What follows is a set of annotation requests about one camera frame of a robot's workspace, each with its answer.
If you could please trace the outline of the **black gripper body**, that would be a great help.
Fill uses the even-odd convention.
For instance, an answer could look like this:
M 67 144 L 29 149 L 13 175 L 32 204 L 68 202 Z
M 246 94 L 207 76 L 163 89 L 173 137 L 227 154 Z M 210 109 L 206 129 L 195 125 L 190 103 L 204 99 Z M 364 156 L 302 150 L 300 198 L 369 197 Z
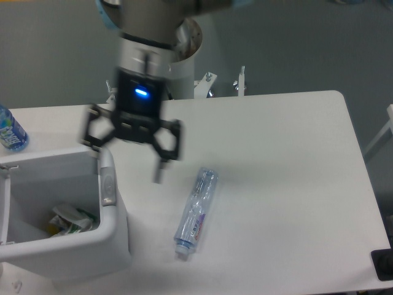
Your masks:
M 154 133 L 161 127 L 166 80 L 123 68 L 118 69 L 117 78 L 115 110 L 111 115 L 115 136 L 136 143 L 152 143 Z

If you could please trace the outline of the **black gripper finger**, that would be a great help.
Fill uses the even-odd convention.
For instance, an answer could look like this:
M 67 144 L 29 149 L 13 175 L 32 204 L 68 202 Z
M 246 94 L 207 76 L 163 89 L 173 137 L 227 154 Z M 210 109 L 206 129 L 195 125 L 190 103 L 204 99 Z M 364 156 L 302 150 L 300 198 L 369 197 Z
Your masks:
M 82 116 L 80 143 L 91 150 L 96 157 L 115 137 L 115 128 L 111 121 L 112 110 L 92 104 Z
M 152 147 L 158 155 L 154 173 L 154 183 L 161 183 L 163 171 L 171 161 L 181 158 L 183 126 L 180 120 L 160 120 L 159 127 L 153 133 Z

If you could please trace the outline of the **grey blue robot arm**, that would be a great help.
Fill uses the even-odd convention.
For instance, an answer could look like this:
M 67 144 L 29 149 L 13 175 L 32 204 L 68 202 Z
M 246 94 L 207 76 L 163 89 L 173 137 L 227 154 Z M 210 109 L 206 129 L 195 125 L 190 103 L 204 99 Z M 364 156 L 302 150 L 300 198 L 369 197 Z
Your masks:
M 114 138 L 151 145 L 158 154 L 154 176 L 181 154 L 182 122 L 160 117 L 171 96 L 169 67 L 180 51 L 177 33 L 187 18 L 249 1 L 99 1 L 105 18 L 120 30 L 117 93 L 112 110 L 87 109 L 82 144 L 95 152 Z

